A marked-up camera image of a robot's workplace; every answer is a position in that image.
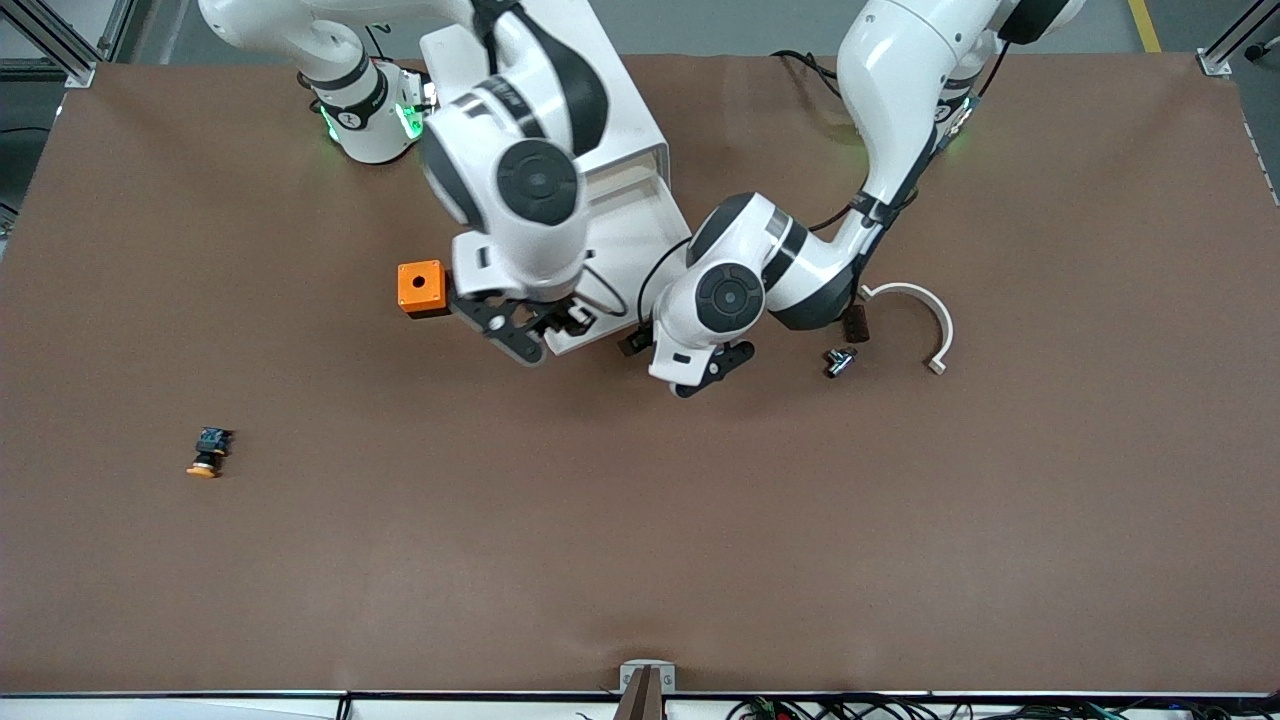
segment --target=black cable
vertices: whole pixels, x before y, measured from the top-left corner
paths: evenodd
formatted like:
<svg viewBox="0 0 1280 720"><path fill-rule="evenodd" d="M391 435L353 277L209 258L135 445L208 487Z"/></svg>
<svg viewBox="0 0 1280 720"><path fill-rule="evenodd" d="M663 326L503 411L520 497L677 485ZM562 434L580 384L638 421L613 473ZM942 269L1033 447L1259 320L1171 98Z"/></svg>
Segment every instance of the black cable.
<svg viewBox="0 0 1280 720"><path fill-rule="evenodd" d="M689 242L692 240L694 238L691 237L686 237L685 240L681 240L676 245L672 245L671 247L667 249L666 252L662 254L662 258L658 258L658 261L653 264L653 268L649 268L649 274L644 277L644 281L640 283L640 292L636 295L636 322L639 322L641 325L644 324L644 288L649 287L649 281L653 279L654 273L658 272L658 268L660 268L662 264L666 263L667 259L671 258L677 250L689 245Z"/></svg>
<svg viewBox="0 0 1280 720"><path fill-rule="evenodd" d="M818 59L813 56L813 53L801 55L795 50L778 50L777 53L769 53L769 58L794 58L796 60L800 60L805 65L809 65L809 69L812 69L813 72L823 77L829 77L831 79L836 79L836 70L829 70L822 67L822 64L818 63Z"/></svg>
<svg viewBox="0 0 1280 720"><path fill-rule="evenodd" d="M795 702L780 701L778 705L781 705L783 710L790 710L792 714L795 714L796 720L817 720L812 714L809 714L808 710L800 707Z"/></svg>
<svg viewBox="0 0 1280 720"><path fill-rule="evenodd" d="M603 277L600 277L600 273L596 273L595 268L591 268L590 265L582 265L582 269L586 270L588 273L591 273L593 278L600 281L600 284L603 284L611 293L613 293L613 297L618 299L618 302L622 305L622 310L614 311L614 310L609 310L608 307L602 307L602 306L599 306L599 305L595 304L594 299L586 297L582 293L577 293L577 299L581 300L581 301L584 301L584 302L586 302L591 307L595 307L600 313L604 313L605 315L608 315L611 318L626 318L627 313L630 311L630 307L627 307L627 301L622 299L622 293L618 292L616 287L613 287L612 284L609 284L609 281L607 281Z"/></svg>
<svg viewBox="0 0 1280 720"><path fill-rule="evenodd" d="M847 205L845 205L844 208L841 208L840 211L836 213L835 215L827 218L826 220L818 223L817 225L809 225L809 232L818 232L818 231L820 231L823 228L828 228L828 227L836 224L837 222L840 222L841 218L844 218L845 215L847 215L849 211L852 210L852 209L854 209L854 204L849 202Z"/></svg>
<svg viewBox="0 0 1280 720"><path fill-rule="evenodd" d="M369 33L369 40L371 40L374 42L374 50L378 51L378 55L374 55L372 59L374 60L390 60L390 58L388 58L387 55L383 55L383 46L379 45L378 44L378 38L374 37L374 29L371 27L369 27L369 26L365 26L365 32Z"/></svg>
<svg viewBox="0 0 1280 720"><path fill-rule="evenodd" d="M893 710L887 703L884 703L884 701L882 701L879 698L872 698L872 700L868 700L868 701L864 701L864 702L867 702L867 705L870 705L870 707L865 712L858 714L858 717L863 717L865 715L870 715L872 710L883 710L884 712L888 712L890 715L892 715L893 720L904 720L902 715L899 711Z"/></svg>
<svg viewBox="0 0 1280 720"><path fill-rule="evenodd" d="M915 702L914 700L908 700L905 697L896 698L897 703L906 708L911 714L911 717L920 717L922 720L942 720L937 712L931 710L928 706Z"/></svg>
<svg viewBox="0 0 1280 720"><path fill-rule="evenodd" d="M910 205L911 202L915 202L915 199L919 197L919 196L920 196L920 188L919 187L913 187L911 192L908 193L906 200L902 200L902 204L899 205L893 210L893 215L897 215L899 213L901 213L902 210L905 210L906 206ZM854 209L854 201L850 200L849 204L845 205L844 208L841 208L840 211L836 213L835 215L827 218L826 220L818 223L817 225L809 225L809 232L818 232L820 229L826 229L826 228L836 224L837 222L840 222L841 218L844 218L845 215L847 215L849 211L852 210L852 209ZM899 701L899 705L902 705L905 707L906 703ZM928 710L924 706L919 706L918 705L918 707L920 707L920 708L923 708L923 710L925 710L928 712L932 712L932 710Z"/></svg>
<svg viewBox="0 0 1280 720"><path fill-rule="evenodd" d="M978 91L979 99L987 94L987 88L991 87L991 81L996 79L996 73L1000 72L1000 65L1005 61L1005 55L1009 54L1010 45L1012 45L1012 42L1005 41L1005 46L1000 49L1000 55L996 56L996 64L991 67L991 73L987 76L987 79L982 83L982 90Z"/></svg>
<svg viewBox="0 0 1280 720"><path fill-rule="evenodd" d="M640 292L641 293L644 292L644 286L640 287ZM728 714L724 715L724 720L733 720L733 714L735 712L737 712L739 710L742 710L744 707L748 707L750 705L751 705L751 701L749 701L749 700L744 700L742 702L735 705L732 708L730 708Z"/></svg>
<svg viewBox="0 0 1280 720"><path fill-rule="evenodd" d="M792 58L795 60L799 60L800 63L804 63L804 65L806 68L809 68L810 70L818 73L818 78L822 79L822 83L827 86L827 90L829 90L832 92L832 95L835 95L836 97L842 97L840 95L840 88L831 83L831 81L836 79L835 70L829 70L829 69L822 67L822 64L818 63L818 59L813 56L813 53L809 53L808 55L801 55L801 54L796 53L795 50L778 50L777 53L769 54L769 56L771 58Z"/></svg>

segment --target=white c-shaped bracket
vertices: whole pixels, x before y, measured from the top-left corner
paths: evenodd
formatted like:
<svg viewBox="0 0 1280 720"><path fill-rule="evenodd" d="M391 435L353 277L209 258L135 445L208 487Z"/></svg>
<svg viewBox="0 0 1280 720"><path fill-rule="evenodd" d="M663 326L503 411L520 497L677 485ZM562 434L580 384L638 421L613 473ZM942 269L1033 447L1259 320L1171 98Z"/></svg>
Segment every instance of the white c-shaped bracket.
<svg viewBox="0 0 1280 720"><path fill-rule="evenodd" d="M938 319L938 328L942 329L942 345L938 347L938 351L933 354L933 357L929 359L929 369L941 375L947 369L946 364L942 363L942 357L948 350L951 350L951 340L955 338L956 333L955 323L951 322L951 311L947 310L947 306L942 304L942 300L940 300L937 295L933 295L918 284L886 283L874 290L864 284L858 288L858 296L861 297L864 302L869 302L873 297L888 292L910 295L911 297L928 305L929 310L933 310L933 316Z"/></svg>

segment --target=orange block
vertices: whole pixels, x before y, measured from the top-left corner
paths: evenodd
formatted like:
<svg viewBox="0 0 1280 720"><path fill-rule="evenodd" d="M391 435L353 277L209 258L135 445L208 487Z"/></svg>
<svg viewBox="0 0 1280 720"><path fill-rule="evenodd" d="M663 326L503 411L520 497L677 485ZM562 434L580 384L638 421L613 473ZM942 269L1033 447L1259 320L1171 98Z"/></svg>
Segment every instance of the orange block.
<svg viewBox="0 0 1280 720"><path fill-rule="evenodd" d="M396 279L401 310L410 318L448 315L444 282L444 266L439 260L404 263Z"/></svg>

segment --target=wire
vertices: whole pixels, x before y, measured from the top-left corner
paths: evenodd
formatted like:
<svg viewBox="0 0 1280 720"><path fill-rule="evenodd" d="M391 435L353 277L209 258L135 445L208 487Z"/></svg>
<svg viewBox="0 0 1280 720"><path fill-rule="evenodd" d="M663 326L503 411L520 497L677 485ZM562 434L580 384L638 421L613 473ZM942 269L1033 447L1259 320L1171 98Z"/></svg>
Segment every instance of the wire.
<svg viewBox="0 0 1280 720"><path fill-rule="evenodd" d="M733 707L730 708L728 714L724 715L724 720L733 720L733 715L737 714L739 710L742 710L744 707L748 707L750 705L751 701L749 700L744 700L742 702L735 705Z"/></svg>
<svg viewBox="0 0 1280 720"><path fill-rule="evenodd" d="M671 247L667 249L666 252L662 254L662 258L658 258L658 261L653 264L653 268L649 268L649 274L644 277L644 281L640 283L640 292L636 295L636 322L639 322L640 324L644 324L644 288L649 287L649 281L653 279L654 273L658 272L658 268L660 268L662 264L666 263L667 259L671 258L677 250L689 245L689 242L692 240L694 240L692 237L686 237L685 240L681 240L676 245L672 245Z"/></svg>
<svg viewBox="0 0 1280 720"><path fill-rule="evenodd" d="M996 73L1000 72L1000 65L1005 61L1005 55L1009 54L1010 45L1012 44L1005 41L1005 46L1000 49L1000 55L996 58L996 64L991 67L991 74L987 76L987 79L983 81L982 83L982 90L978 91L979 99L987 94L987 88L991 87L991 81L996 79Z"/></svg>
<svg viewBox="0 0 1280 720"><path fill-rule="evenodd" d="M800 707L795 702L778 701L778 705L781 705L783 710L790 710L796 716L796 720L815 720L808 710Z"/></svg>
<svg viewBox="0 0 1280 720"><path fill-rule="evenodd" d="M374 55L374 59L375 60L390 60L390 58L388 58L387 55L383 55L383 46L379 45L378 44L378 38L374 37L374 28L371 28L369 26L365 26L365 32L369 33L369 40L371 40L374 42L374 50L378 51L378 55ZM390 28L388 28L388 29L385 29L383 32L390 32Z"/></svg>
<svg viewBox="0 0 1280 720"><path fill-rule="evenodd" d="M809 53L808 55L801 55L795 50L778 50L777 53L772 53L769 56L794 58L804 63L804 65L808 67L810 70L818 73L818 77L822 79L822 83L827 86L827 90L829 90L832 95L841 99L844 97L842 95L840 95L840 88L837 88L835 85L831 83L831 81L836 79L836 72L822 67L822 64L818 63L818 59L813 56L813 53Z"/></svg>
<svg viewBox="0 0 1280 720"><path fill-rule="evenodd" d="M600 281L600 284L603 284L611 293L613 293L613 297L618 299L618 302L622 305L622 310L609 310L608 307L602 306L594 299L588 297L588 296L582 295L581 292L575 293L577 296L577 299L581 300L582 302L586 302L591 307L595 307L600 313L604 313L605 315L608 315L611 318L626 318L627 313L631 309L627 307L627 301L622 299L622 293L618 292L617 288L614 288L612 284L609 284L609 281L607 281L603 277L600 277L600 273L596 273L595 268L593 268L590 265L582 265L582 269L586 270L588 273L590 273L593 278Z"/></svg>
<svg viewBox="0 0 1280 720"><path fill-rule="evenodd" d="M827 218L826 220L818 223L817 225L809 225L809 232L818 232L818 231L820 231L823 228L828 228L828 227L836 224L837 222L840 222L841 218L844 218L845 215L847 215L849 211L852 210L852 209L854 209L854 204L852 202L846 204L835 215Z"/></svg>
<svg viewBox="0 0 1280 720"><path fill-rule="evenodd" d="M795 50L778 50L777 53L771 53L769 58L795 58L796 60L800 60L805 65L809 65L809 69L814 70L815 73L823 77L829 77L831 79L836 79L836 70L829 70L822 67L822 64L818 63L818 59L813 56L813 53L801 55Z"/></svg>
<svg viewBox="0 0 1280 720"><path fill-rule="evenodd" d="M928 720L942 720L942 717L940 717L937 712L934 712L925 705L915 702L914 700L897 698L896 702L902 707L905 707L906 711L911 714L911 717L927 717Z"/></svg>

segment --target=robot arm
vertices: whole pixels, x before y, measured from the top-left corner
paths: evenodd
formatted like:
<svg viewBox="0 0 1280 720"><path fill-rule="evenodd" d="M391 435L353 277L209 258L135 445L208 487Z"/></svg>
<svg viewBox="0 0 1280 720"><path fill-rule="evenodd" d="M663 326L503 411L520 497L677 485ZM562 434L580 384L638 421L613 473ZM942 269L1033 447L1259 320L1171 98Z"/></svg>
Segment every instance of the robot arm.
<svg viewBox="0 0 1280 720"><path fill-rule="evenodd" d="M468 228L454 238L463 297L554 302L582 272L588 220L575 159L600 143L600 77L515 0L200 0L209 26L244 50L292 59L353 159L384 163L420 142L428 182ZM371 61L342 23L434 15L471 28L490 77L426 117L421 81Z"/></svg>
<svg viewBox="0 0 1280 720"><path fill-rule="evenodd" d="M689 270L654 305L649 374L687 396L721 379L717 351L762 315L790 329L818 329L849 302L870 252L909 202L940 145L963 119L983 64L1006 42L1030 42L1060 27L1084 0L869 0L840 46L845 105L867 143L869 172L832 242L824 242L760 195L722 202L694 237ZM750 293L731 313L730 296Z"/></svg>
<svg viewBox="0 0 1280 720"><path fill-rule="evenodd" d="M499 72L428 118L422 165L470 231L453 241L454 292L556 302L586 260L575 159L600 143L608 95L590 64L518 4L493 31Z"/></svg>

